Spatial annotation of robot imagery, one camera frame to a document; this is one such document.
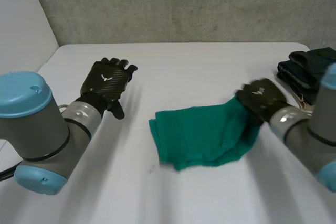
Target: white table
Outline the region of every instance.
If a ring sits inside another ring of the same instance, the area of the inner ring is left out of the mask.
[[[320,186],[264,125],[239,162],[175,172],[160,166],[148,119],[156,111],[219,104],[243,83],[272,77],[296,43],[67,45],[39,73],[58,104],[70,103],[103,57],[139,67],[122,95],[126,117],[106,113],[98,133],[56,196],[13,179],[0,183],[0,223],[335,224],[336,195]],[[1,169],[19,157],[9,144]]]

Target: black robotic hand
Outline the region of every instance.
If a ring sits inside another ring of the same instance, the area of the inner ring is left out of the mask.
[[[254,116],[253,123],[269,122],[278,110],[290,106],[286,97],[269,79],[255,80],[236,92],[241,104]]]
[[[78,101],[90,99],[100,112],[106,109],[111,111],[115,118],[123,119],[125,113],[119,103],[120,95],[138,69],[135,65],[130,65],[126,69],[127,64],[127,60],[116,58],[96,61],[83,83],[80,90],[81,98]]]

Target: blue joint cap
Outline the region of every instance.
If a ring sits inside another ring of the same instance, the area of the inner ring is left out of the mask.
[[[336,63],[328,67],[321,84],[328,89],[336,90]]]
[[[336,193],[336,161],[322,167],[317,173],[316,179],[331,192]]]
[[[13,72],[0,76],[0,118],[21,118],[42,110],[53,95],[42,76]]]
[[[22,187],[39,194],[58,194],[68,179],[35,166],[19,165],[14,172],[14,179]]]

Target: green cloth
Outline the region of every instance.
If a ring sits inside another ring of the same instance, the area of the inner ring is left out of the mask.
[[[156,112],[149,120],[159,159],[176,170],[239,160],[256,141],[260,126],[234,97],[222,105]]]

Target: black cloth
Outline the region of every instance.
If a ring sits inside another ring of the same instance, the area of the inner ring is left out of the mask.
[[[289,59],[279,63],[277,77],[287,83],[297,96],[313,105],[327,67],[336,62],[336,51],[330,47],[296,51],[289,55]]]

